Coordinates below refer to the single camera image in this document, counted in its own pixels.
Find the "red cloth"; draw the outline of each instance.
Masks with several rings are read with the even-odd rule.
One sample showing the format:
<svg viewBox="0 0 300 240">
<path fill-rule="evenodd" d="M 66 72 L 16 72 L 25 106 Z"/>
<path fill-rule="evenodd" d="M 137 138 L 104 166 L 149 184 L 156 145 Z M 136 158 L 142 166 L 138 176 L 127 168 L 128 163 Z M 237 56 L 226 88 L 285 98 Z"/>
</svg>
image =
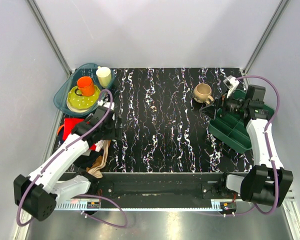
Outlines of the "red cloth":
<svg viewBox="0 0 300 240">
<path fill-rule="evenodd" d="M 81 119 L 81 118 L 65 118 L 62 140 L 65 141 L 67 139 L 67 137 L 69 136 L 69 134 L 71 134 L 71 131 L 75 127 L 75 125 L 78 123 L 81 123 L 83 121 L 84 121 L 84 119 Z M 92 151 L 95 151 L 96 145 L 93 144 L 89 149 Z"/>
</svg>

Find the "beige cloth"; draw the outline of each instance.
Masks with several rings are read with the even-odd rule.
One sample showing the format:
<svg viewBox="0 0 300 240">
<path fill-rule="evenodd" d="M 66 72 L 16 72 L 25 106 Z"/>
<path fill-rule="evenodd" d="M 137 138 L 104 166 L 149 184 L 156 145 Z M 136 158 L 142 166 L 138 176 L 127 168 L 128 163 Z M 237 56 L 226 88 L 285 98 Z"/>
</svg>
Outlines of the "beige cloth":
<svg viewBox="0 0 300 240">
<path fill-rule="evenodd" d="M 105 167 L 106 163 L 107 163 L 108 148 L 109 148 L 110 144 L 111 144 L 110 140 L 109 141 L 104 141 L 104 144 L 102 146 L 103 156 L 99 156 L 95 160 L 95 162 L 94 162 L 94 164 L 92 165 L 91 168 L 88 168 L 88 167 L 86 168 L 86 171 L 89 174 L 95 176 L 97 179 L 100 179 L 100 178 L 103 177 L 102 173 L 100 172 L 100 169 L 103 169 Z"/>
</svg>

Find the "mug handle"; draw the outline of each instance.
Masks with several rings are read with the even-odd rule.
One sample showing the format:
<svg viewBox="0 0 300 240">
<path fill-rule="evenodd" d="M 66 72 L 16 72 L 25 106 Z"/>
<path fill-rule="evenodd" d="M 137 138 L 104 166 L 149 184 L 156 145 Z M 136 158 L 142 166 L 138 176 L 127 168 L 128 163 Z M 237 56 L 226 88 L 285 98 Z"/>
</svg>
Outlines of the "mug handle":
<svg viewBox="0 0 300 240">
<path fill-rule="evenodd" d="M 79 88 L 76 88 L 76 89 L 74 90 L 74 93 L 75 93 L 76 95 L 78 95 L 78 96 L 82 96 L 82 94 L 77 93 L 78 90 L 80 90 L 80 89 L 79 89 Z"/>
<path fill-rule="evenodd" d="M 208 96 L 208 99 L 205 100 L 205 103 L 210 105 L 214 101 L 214 98 L 212 96 Z"/>
</svg>

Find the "white wall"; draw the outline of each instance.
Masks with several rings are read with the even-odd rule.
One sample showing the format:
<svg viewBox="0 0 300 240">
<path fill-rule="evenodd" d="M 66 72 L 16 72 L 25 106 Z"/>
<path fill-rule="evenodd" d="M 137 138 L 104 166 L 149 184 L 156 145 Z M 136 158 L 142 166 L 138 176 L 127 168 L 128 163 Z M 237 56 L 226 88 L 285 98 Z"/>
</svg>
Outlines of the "white wall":
<svg viewBox="0 0 300 240">
<path fill-rule="evenodd" d="M 243 68 L 280 0 L 36 2 L 71 68 Z"/>
<path fill-rule="evenodd" d="M 300 210 L 300 0 L 289 3 L 249 75 L 268 78 L 280 93 L 273 137 L 285 169 L 293 172 L 292 190 Z M 276 106 L 271 87 L 266 88 L 265 97 L 266 103 Z"/>
<path fill-rule="evenodd" d="M 0 0 L 0 240 L 16 222 L 13 181 L 43 160 L 65 80 L 26 1 Z"/>
</svg>

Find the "orange mug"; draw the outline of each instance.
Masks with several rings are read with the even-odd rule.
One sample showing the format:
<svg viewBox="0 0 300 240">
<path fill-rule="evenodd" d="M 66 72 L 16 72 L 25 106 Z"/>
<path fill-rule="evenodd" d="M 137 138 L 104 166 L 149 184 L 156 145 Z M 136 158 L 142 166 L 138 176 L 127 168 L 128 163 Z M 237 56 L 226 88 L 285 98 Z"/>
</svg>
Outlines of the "orange mug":
<svg viewBox="0 0 300 240">
<path fill-rule="evenodd" d="M 94 81 L 89 76 L 80 77 L 76 82 L 78 88 L 74 91 L 78 96 L 90 97 L 95 93 Z"/>
</svg>

